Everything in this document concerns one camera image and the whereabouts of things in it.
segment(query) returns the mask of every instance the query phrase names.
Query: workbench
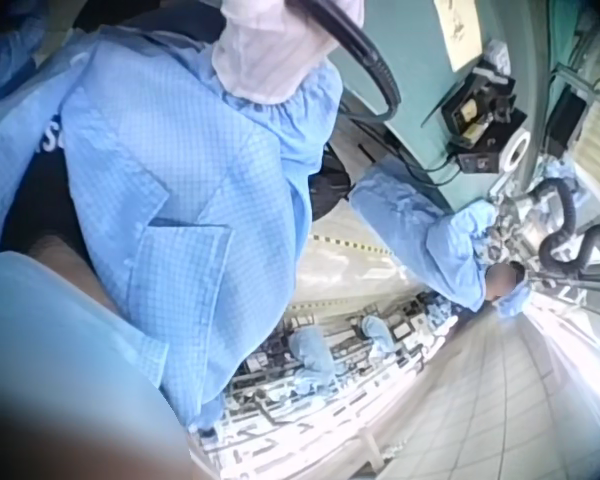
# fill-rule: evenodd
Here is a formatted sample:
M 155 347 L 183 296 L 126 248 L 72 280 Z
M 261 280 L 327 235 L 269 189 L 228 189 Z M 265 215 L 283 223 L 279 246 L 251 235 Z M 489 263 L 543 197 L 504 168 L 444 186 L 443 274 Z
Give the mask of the workbench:
M 495 38 L 508 44 L 512 76 L 516 79 L 516 106 L 528 114 L 523 125 L 533 132 L 538 89 L 538 32 L 533 0 L 476 0 L 483 44 Z M 469 63 L 454 72 L 433 0 L 382 0 L 367 4 L 364 31 L 374 41 L 398 82 L 402 104 L 387 127 L 423 168 L 435 168 L 446 159 L 449 133 L 439 111 L 422 125 L 440 99 L 472 68 Z M 342 49 L 330 59 L 341 72 L 345 87 L 368 108 L 382 112 L 386 106 L 370 77 Z M 437 183 L 451 178 L 455 163 L 430 173 Z M 439 191 L 453 210 L 483 197 L 498 175 L 460 173 Z

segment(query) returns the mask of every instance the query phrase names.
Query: tiled floor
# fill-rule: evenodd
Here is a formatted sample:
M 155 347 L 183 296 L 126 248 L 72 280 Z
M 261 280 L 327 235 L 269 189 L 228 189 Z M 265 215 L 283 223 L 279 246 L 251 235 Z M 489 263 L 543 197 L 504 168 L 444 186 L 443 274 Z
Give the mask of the tiled floor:
M 600 428 L 552 371 L 524 317 L 487 316 L 455 339 L 462 353 L 430 368 L 440 379 L 395 442 L 379 480 L 589 480 L 600 471 Z

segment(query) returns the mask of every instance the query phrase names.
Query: worker's arm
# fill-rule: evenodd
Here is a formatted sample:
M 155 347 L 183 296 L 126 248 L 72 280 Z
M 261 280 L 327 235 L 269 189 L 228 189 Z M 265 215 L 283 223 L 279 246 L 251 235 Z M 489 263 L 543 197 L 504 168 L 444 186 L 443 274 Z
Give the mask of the worker's arm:
M 480 200 L 436 221 L 427 232 L 426 247 L 438 264 L 450 300 L 477 311 L 484 303 L 484 274 L 474 258 L 472 237 L 492 226 L 497 209 Z
M 46 31 L 47 3 L 20 0 L 9 7 L 0 25 L 0 87 L 31 60 Z

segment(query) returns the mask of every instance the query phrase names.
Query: gloved hand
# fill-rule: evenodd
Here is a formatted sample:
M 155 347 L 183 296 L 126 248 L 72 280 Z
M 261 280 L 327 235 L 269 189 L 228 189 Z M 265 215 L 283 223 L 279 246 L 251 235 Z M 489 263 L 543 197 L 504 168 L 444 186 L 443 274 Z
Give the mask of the gloved hand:
M 333 0 L 359 26 L 364 0 Z M 288 100 L 309 71 L 338 42 L 285 0 L 224 0 L 227 27 L 214 45 L 212 63 L 234 96 L 273 105 Z

